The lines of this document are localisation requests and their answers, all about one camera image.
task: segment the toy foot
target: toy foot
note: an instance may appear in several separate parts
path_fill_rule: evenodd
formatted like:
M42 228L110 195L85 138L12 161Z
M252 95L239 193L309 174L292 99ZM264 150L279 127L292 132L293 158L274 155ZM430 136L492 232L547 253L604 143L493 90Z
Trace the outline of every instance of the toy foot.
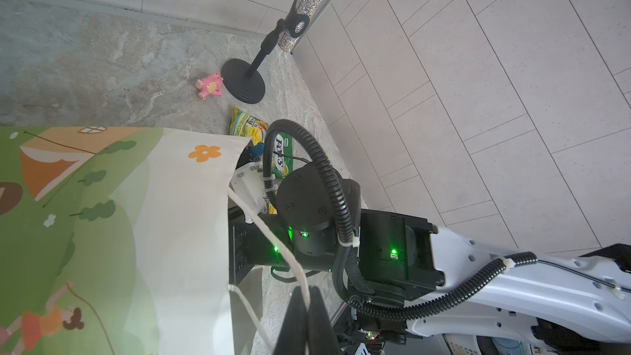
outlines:
M6 344L9 341L11 335L6 331L5 328L0 328L0 345Z

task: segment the round black base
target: round black base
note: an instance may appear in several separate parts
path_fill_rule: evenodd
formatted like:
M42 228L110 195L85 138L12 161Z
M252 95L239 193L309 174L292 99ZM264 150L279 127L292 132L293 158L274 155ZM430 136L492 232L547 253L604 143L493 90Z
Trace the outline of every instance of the round black base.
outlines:
M241 59L229 59L222 66L223 86L234 96L250 105L261 101L265 95L265 82L258 70L251 79L246 79L245 72L250 64Z

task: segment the orange flower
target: orange flower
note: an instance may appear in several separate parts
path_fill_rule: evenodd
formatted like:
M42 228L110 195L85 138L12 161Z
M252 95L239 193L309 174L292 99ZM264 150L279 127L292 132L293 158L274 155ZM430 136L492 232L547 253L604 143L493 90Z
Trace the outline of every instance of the orange flower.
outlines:
M197 158L198 162L206 162L210 157L221 156L220 148L217 146L197 146L195 151L189 154L189 158Z

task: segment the pink toy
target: pink toy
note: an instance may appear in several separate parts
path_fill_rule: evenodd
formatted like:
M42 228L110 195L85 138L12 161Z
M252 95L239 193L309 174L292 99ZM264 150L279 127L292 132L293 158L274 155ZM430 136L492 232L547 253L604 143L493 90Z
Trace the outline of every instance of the pink toy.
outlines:
M219 73L209 75L205 79L197 80L195 86L198 88L198 96L202 100L206 100L209 95L223 96L223 78L219 76Z

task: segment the green snack package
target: green snack package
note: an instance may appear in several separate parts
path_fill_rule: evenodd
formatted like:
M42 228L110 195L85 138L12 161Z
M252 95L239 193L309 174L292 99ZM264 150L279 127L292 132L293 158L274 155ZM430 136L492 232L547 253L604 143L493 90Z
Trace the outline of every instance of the green snack package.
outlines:
M230 122L230 134L232 136L250 137L252 143L256 146L265 140L265 134L268 131L268 124L250 114L241 111L238 107L232 110L232 121ZM274 141L274 151L285 155L292 154L293 139L285 133L276 135ZM285 178L293 171L293 159L280 155L273 155L274 165L272 173L276 178Z

